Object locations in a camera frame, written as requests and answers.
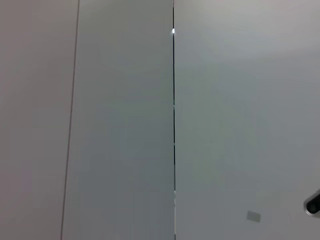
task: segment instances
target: white panel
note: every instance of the white panel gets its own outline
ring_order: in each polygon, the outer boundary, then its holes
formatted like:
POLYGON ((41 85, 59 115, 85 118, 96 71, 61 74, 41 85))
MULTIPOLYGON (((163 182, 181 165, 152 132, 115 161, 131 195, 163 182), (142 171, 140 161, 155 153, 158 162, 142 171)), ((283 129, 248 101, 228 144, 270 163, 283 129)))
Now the white panel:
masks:
POLYGON ((320 188, 319 11, 175 1, 178 240, 318 237, 303 202, 320 188))
POLYGON ((77 0, 0 1, 0 239, 61 232, 77 0))
POLYGON ((174 239, 172 0, 81 0, 64 240, 174 239))

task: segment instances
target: vertical gap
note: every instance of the vertical gap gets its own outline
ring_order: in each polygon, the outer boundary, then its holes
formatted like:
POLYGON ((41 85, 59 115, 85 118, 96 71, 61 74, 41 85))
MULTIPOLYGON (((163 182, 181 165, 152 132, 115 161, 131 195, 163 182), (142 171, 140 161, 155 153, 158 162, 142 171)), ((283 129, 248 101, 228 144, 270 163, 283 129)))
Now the vertical gap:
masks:
MULTIPOLYGON (((175 29, 175 0, 172 0, 172 29, 175 29)), ((174 240, 176 240, 176 89, 175 89, 175 31, 172 34, 173 44, 173 165, 174 165, 174 240)))
POLYGON ((80 0, 77 1, 77 12, 76 12, 73 76, 72 76, 72 89, 71 89, 71 106, 70 106, 70 117, 69 117, 69 133, 68 133, 68 143, 67 143, 68 145, 67 145, 67 151, 66 151, 66 165, 65 165, 65 177, 64 177, 64 193, 63 193, 63 203, 62 203, 62 219, 61 219, 60 240, 63 239, 65 209, 66 209, 67 179, 68 179, 68 168, 69 168, 69 158, 70 158, 70 140, 71 140, 72 117, 73 117, 74 94, 75 94, 76 60, 77 60, 77 44, 78 44, 78 28, 79 28, 79 9, 80 9, 80 0))
MULTIPOLYGON (((175 29, 175 2, 172 2, 172 29, 175 29)), ((176 110, 175 110, 175 34, 172 34, 172 44, 173 44, 173 149, 174 149, 174 190, 176 190, 176 110)))

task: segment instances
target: white door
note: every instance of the white door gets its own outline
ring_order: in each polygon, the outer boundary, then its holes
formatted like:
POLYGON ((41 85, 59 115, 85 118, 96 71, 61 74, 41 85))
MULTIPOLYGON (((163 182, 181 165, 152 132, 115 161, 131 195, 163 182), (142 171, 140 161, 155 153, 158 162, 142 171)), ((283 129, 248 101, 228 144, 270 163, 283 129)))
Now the white door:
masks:
POLYGON ((81 0, 64 240, 174 239, 172 0, 81 0))
POLYGON ((0 239, 61 235, 77 0, 0 0, 0 239))
POLYGON ((318 238, 320 2, 174 8, 177 239, 318 238))

